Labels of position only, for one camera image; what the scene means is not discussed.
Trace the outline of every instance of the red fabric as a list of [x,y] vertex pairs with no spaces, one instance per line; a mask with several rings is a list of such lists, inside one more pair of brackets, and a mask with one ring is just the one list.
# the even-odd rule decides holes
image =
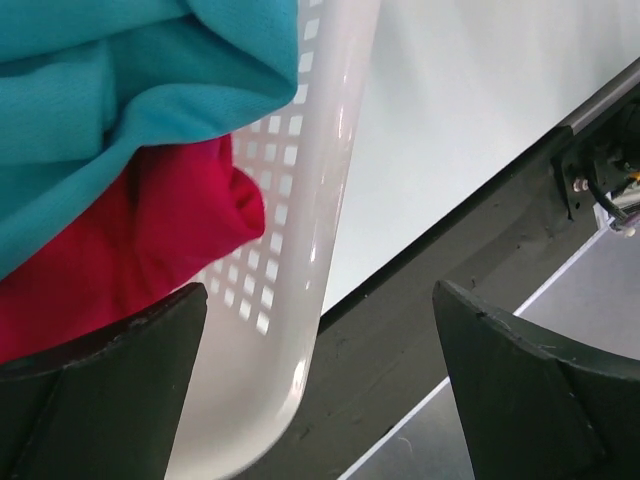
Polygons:
[[134,314],[264,233],[231,137],[138,150],[80,217],[0,282],[0,363]]

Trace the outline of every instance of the laundry basket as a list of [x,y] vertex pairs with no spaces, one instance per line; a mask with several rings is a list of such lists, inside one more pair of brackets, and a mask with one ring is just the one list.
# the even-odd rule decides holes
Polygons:
[[167,470],[228,478],[295,414],[320,319],[380,0],[300,0],[299,83],[287,107],[235,134],[266,201],[267,233],[201,272],[205,331]]

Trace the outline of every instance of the bolt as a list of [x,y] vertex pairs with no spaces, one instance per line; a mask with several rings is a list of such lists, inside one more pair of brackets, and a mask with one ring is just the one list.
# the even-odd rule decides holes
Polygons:
[[584,178],[576,178],[573,181],[573,191],[576,193],[586,192],[589,190],[589,181]]

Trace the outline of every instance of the wire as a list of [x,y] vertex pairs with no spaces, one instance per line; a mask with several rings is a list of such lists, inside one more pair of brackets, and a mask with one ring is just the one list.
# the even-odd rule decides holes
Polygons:
[[589,191],[593,195],[593,198],[595,198],[596,202],[598,202],[598,204],[604,208],[609,215],[624,224],[629,216],[624,213],[620,207],[613,203],[602,190],[600,190],[592,172],[589,172],[587,175],[587,182],[589,185]]

